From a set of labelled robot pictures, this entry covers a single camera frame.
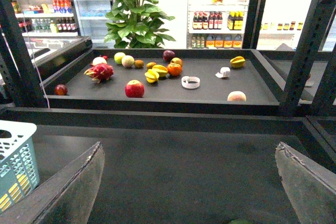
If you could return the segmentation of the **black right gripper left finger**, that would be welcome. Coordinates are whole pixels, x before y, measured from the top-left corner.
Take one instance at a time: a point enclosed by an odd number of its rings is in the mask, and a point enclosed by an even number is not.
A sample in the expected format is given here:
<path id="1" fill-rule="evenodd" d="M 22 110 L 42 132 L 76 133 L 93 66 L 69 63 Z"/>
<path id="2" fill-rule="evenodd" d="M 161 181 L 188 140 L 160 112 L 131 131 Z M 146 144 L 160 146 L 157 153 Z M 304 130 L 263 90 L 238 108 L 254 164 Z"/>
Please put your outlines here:
<path id="1" fill-rule="evenodd" d="M 99 191 L 105 154 L 96 142 L 31 194 L 1 214 L 1 223 L 87 223 Z"/>

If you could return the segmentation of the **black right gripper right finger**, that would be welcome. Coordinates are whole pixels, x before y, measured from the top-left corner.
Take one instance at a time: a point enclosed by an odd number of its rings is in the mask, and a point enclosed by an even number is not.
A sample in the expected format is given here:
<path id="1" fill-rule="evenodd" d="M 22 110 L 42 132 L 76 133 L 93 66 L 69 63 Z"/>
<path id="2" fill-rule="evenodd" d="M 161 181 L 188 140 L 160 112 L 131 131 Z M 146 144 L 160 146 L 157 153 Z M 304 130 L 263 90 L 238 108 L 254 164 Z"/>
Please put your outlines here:
<path id="1" fill-rule="evenodd" d="M 335 173 L 284 142 L 276 147 L 275 159 L 300 223 L 335 223 Z"/>

